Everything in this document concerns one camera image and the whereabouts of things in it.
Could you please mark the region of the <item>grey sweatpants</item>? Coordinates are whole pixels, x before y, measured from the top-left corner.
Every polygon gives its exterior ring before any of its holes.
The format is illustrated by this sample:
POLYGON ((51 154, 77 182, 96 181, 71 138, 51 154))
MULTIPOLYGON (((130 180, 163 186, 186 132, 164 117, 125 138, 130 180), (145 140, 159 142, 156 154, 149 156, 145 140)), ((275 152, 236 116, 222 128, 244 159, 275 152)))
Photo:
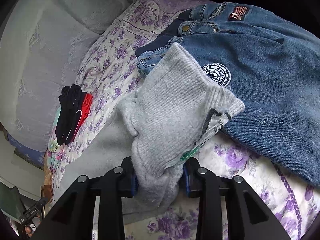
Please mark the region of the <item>grey sweatpants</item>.
POLYGON ((102 176, 131 157, 139 187, 136 196, 122 200, 125 222, 165 213, 177 197, 191 152, 244 108, 174 43, 139 89, 118 102, 81 156, 66 166, 54 198, 60 200, 78 176, 102 176))

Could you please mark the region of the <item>folded black red clothing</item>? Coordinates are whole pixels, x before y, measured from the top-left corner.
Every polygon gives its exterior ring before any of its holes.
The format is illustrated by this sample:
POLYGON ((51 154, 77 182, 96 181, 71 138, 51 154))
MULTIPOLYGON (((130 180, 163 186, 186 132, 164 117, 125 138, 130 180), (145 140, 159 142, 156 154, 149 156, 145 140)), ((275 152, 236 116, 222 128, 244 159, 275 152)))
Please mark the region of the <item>folded black red clothing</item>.
POLYGON ((92 100, 93 96, 83 92, 79 85, 63 87, 59 96, 61 111, 55 130, 58 145, 68 145, 74 141, 89 116, 92 100))

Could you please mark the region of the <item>blue patterned pillow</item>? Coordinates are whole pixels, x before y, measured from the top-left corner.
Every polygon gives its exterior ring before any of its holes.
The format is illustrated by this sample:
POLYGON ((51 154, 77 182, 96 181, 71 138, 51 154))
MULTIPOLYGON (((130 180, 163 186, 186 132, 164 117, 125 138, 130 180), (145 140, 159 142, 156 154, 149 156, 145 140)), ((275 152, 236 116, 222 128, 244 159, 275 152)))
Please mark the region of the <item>blue patterned pillow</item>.
POLYGON ((8 134, 8 142, 15 147, 14 153, 30 163, 31 165, 43 170, 44 169, 44 155, 45 152, 40 152, 28 148, 15 140, 10 134, 8 134))

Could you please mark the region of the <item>folded teal floral quilt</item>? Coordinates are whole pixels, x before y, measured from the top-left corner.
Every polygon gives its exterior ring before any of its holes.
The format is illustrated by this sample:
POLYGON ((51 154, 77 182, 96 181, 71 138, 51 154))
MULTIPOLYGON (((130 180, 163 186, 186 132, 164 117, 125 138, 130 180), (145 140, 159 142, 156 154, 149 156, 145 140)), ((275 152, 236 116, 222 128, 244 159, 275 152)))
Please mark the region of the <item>folded teal floral quilt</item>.
POLYGON ((51 171, 55 171, 57 169, 57 166, 63 157, 63 146, 60 146, 57 143, 57 137, 55 133, 60 112, 61 107, 59 107, 55 113, 55 119, 52 126, 52 133, 47 147, 47 166, 51 171))

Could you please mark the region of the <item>blue denim jeans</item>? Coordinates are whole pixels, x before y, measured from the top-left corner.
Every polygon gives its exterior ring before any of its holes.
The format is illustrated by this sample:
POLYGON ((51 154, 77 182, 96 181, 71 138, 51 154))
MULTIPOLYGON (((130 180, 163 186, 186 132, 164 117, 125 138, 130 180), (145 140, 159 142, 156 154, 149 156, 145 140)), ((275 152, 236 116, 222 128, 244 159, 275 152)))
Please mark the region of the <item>blue denim jeans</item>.
POLYGON ((208 3, 136 50, 139 72, 175 42, 245 104, 223 133, 319 187, 319 39, 260 7, 208 3))

